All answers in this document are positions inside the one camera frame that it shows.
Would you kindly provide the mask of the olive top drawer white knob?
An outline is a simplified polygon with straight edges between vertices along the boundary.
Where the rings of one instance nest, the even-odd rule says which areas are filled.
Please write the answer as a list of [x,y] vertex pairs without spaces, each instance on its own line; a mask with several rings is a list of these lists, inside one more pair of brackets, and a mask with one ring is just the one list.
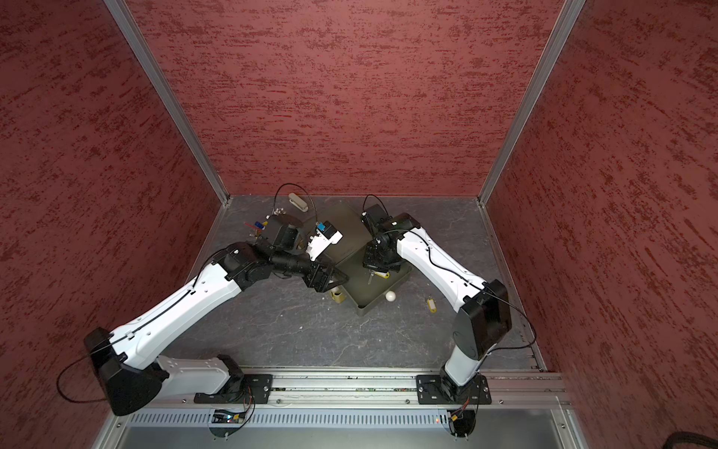
[[338,268],[348,276],[348,281],[338,291],[359,316],[366,315],[386,301],[388,292],[396,293],[413,270],[411,264],[404,263],[399,271],[391,271],[387,277],[381,277],[363,266],[365,252],[366,249],[362,248],[338,264]]

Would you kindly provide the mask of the olive three-drawer desk organizer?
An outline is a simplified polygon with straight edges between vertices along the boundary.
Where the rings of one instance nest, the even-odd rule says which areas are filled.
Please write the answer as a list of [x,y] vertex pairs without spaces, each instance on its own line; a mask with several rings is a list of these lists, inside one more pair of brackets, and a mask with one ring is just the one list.
[[342,235],[338,243],[330,244],[322,256],[328,258],[348,280],[328,293],[335,302],[353,306],[359,316],[365,315],[392,289],[396,276],[390,272],[374,271],[364,266],[366,245],[371,235],[361,222],[360,213],[340,200],[319,210],[319,221],[329,223]]

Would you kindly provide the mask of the silver key yellow tag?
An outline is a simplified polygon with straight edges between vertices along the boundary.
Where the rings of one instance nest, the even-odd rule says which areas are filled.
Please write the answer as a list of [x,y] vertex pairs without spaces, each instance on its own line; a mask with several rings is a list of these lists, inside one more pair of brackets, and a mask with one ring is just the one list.
[[372,280],[375,278],[381,278],[381,279],[387,280],[390,278],[390,276],[391,276],[391,274],[389,272],[370,271],[368,282],[372,282]]
[[428,300],[426,301],[426,304],[427,304],[427,306],[428,306],[428,310],[429,310],[432,314],[435,314],[435,313],[438,311],[438,307],[437,307],[436,301],[434,301],[434,299],[428,299]]

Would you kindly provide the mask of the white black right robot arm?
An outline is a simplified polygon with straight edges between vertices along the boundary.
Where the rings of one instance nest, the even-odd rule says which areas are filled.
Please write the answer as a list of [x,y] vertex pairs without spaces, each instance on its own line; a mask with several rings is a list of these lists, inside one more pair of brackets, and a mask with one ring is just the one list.
[[506,287],[499,280],[487,282],[465,269],[407,213],[392,217],[375,205],[362,212],[361,221],[371,235],[363,260],[365,268],[388,273],[410,264],[452,306],[456,313],[454,349],[441,373],[449,387],[464,387],[512,329]]

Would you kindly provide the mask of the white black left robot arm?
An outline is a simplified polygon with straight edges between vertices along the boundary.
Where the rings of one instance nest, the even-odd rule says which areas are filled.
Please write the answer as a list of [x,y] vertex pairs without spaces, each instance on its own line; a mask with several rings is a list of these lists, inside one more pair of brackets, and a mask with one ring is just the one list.
[[207,314],[274,274],[297,276],[318,293],[344,284],[347,275],[321,258],[341,239],[330,222],[317,223],[307,236],[293,216],[270,215],[253,241],[212,254],[193,280],[145,314],[113,331],[99,327],[88,334],[84,344],[112,413],[131,415],[166,397],[250,400],[252,389],[228,355],[177,359],[164,350]]

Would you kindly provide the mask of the beige eraser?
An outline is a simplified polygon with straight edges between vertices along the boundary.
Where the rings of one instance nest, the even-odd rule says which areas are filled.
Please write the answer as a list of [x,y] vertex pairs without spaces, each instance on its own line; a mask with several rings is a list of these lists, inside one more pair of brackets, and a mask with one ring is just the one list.
[[288,195],[289,202],[297,208],[299,211],[302,211],[303,213],[307,213],[310,209],[310,206],[306,200],[301,198],[301,196],[297,195],[296,193],[290,193]]

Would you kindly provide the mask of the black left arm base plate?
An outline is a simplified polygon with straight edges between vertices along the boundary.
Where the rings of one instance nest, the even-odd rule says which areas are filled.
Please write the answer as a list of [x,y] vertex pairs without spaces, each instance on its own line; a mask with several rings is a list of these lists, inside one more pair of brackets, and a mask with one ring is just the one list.
[[244,374],[241,379],[232,376],[215,394],[196,393],[194,403],[264,405],[269,402],[273,380],[271,374]]

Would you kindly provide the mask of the aluminium front rail frame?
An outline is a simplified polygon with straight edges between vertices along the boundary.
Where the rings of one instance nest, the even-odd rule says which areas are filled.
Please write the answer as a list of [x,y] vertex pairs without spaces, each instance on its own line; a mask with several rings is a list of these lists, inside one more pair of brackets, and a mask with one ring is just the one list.
[[110,417],[99,448],[583,448],[558,373],[482,372],[490,405],[422,405],[413,369],[248,369],[271,374],[269,402],[166,397]]

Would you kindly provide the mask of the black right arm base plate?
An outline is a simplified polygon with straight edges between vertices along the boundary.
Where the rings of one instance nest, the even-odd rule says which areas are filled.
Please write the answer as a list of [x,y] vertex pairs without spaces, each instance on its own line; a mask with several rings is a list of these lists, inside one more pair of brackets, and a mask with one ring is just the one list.
[[488,381],[476,374],[467,384],[458,387],[448,376],[425,374],[415,377],[418,402],[422,405],[490,405]]

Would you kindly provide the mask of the right aluminium corner post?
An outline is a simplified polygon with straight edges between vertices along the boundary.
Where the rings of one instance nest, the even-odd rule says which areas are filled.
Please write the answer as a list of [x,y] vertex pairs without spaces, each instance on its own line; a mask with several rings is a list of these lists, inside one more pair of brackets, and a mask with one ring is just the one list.
[[585,5],[584,0],[566,0],[561,7],[558,17],[553,26],[553,30],[548,37],[544,49],[540,55],[540,59],[531,76],[527,89],[523,95],[519,108],[510,124],[510,128],[506,134],[505,140],[499,149],[497,158],[491,167],[489,174],[482,186],[482,190],[478,195],[477,202],[480,208],[485,208],[497,187],[498,181],[504,169],[506,168],[510,156],[515,149],[521,134],[524,131],[528,120],[539,101],[542,91],[548,82],[553,68],[557,63],[559,56],[564,49],[568,37],[570,36],[574,25]]

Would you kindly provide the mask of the aluminium corner post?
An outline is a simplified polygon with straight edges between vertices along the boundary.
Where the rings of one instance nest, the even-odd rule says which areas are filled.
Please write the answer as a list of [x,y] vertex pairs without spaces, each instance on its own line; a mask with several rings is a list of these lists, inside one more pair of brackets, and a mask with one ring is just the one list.
[[527,89],[523,95],[519,108],[510,124],[510,128],[506,134],[505,140],[499,149],[497,158],[491,167],[489,174],[482,186],[482,190],[478,195],[477,202],[480,208],[485,208],[497,187],[498,181],[504,169],[506,168],[510,156],[515,149],[521,134],[524,131],[528,120],[539,101],[542,91],[548,82],[553,68],[557,63],[559,56],[564,49],[568,37],[570,36],[574,25],[585,5],[584,0],[566,0],[561,7],[558,17],[553,26],[553,30],[548,37],[544,49],[540,55],[540,59],[531,76]]
[[151,82],[175,127],[187,144],[194,160],[211,185],[215,195],[225,207],[230,202],[231,195],[205,152],[196,131],[194,131],[194,127],[191,125],[179,99],[174,94],[148,42],[143,37],[127,3],[121,0],[105,0],[104,4],[134,56],[136,56],[138,63]]

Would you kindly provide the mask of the left aluminium corner post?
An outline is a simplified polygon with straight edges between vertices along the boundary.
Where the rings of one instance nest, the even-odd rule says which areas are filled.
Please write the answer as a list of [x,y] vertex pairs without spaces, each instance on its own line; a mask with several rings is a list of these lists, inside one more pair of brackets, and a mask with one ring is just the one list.
[[187,144],[194,160],[211,185],[215,195],[225,207],[230,202],[231,195],[205,152],[196,131],[194,131],[194,127],[191,125],[179,99],[174,94],[148,42],[143,37],[127,3],[121,0],[105,0],[104,4],[134,56],[136,56],[138,63],[151,82],[175,127]]

